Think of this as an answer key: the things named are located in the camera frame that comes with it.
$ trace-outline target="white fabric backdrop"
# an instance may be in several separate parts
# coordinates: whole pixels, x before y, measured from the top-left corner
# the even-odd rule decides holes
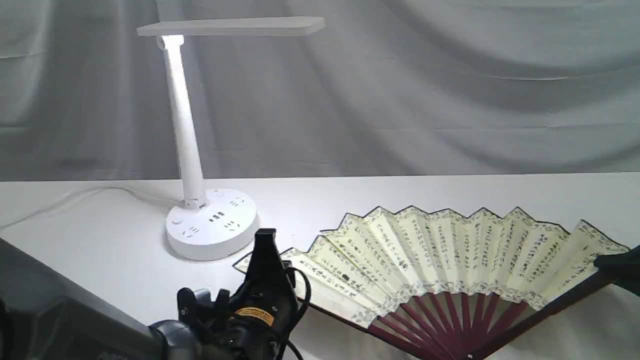
[[[4,0],[0,179],[177,177],[160,19],[322,15],[184,47],[207,177],[640,170],[633,0]]]

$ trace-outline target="yellow label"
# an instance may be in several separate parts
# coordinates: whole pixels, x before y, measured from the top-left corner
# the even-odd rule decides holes
[[[236,311],[236,314],[260,319],[263,322],[266,322],[269,326],[273,325],[273,316],[267,313],[265,310],[259,309],[257,307],[244,307]]]

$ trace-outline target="white cable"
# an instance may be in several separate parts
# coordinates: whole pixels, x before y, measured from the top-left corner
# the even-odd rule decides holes
[[[128,188],[126,186],[117,186],[117,185],[104,185],[104,186],[94,186],[92,188],[85,188],[85,189],[79,189],[79,190],[71,190],[69,192],[67,192],[65,195],[62,195],[58,200],[52,202],[49,205],[46,205],[42,208],[36,209],[30,213],[28,213],[27,215],[24,215],[22,218],[19,218],[17,220],[14,220],[12,222],[9,222],[7,224],[2,224],[0,225],[0,232],[4,231],[5,229],[17,225],[21,222],[25,222],[31,218],[37,217],[38,215],[42,215],[44,213],[48,213],[50,211],[55,210],[56,208],[61,207],[62,205],[70,202],[71,200],[75,199],[76,197],[80,196],[80,195],[87,195],[87,197],[95,195],[96,193],[101,193],[105,190],[121,190],[124,191],[126,193],[128,193],[129,195],[133,196],[135,199],[138,199],[142,202],[146,202],[148,204],[163,208],[163,209],[170,209],[176,205],[180,204],[179,200],[175,200],[175,199],[169,199],[166,197],[162,197],[162,196],[157,196],[154,195],[152,193],[146,192],[145,190],[140,190],[140,189],[135,189],[135,188]]]

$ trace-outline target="white table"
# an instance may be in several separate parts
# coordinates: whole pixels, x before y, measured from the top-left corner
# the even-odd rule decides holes
[[[0,224],[71,189],[113,183],[176,199],[181,193],[174,180],[0,183]],[[521,206],[534,218],[567,229],[584,218],[618,242],[640,245],[640,173],[224,179],[208,185],[249,194],[259,207],[261,225],[278,229],[280,249],[307,248],[318,230],[336,227],[347,211],[363,215],[377,205],[397,211],[410,204],[466,215],[481,206],[499,215]],[[175,293],[181,287],[216,293],[220,287],[235,291],[242,281],[231,264],[251,246],[218,262],[176,258],[165,240],[166,211],[124,192],[107,190],[64,208],[10,227],[0,237],[143,323],[175,318]],[[495,358],[638,358],[639,320],[640,298],[610,286],[545,320]],[[315,311],[292,340],[308,360],[402,358],[394,348]]]

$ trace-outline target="white desk lamp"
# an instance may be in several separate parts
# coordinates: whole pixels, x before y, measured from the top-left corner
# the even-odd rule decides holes
[[[259,227],[249,196],[237,190],[205,189],[180,55],[184,35],[303,36],[323,27],[322,17],[263,17],[164,21],[138,28],[139,36],[157,37],[164,51],[184,190],[184,205],[169,212],[166,230],[169,243],[181,256],[201,261],[224,258],[249,244]]]

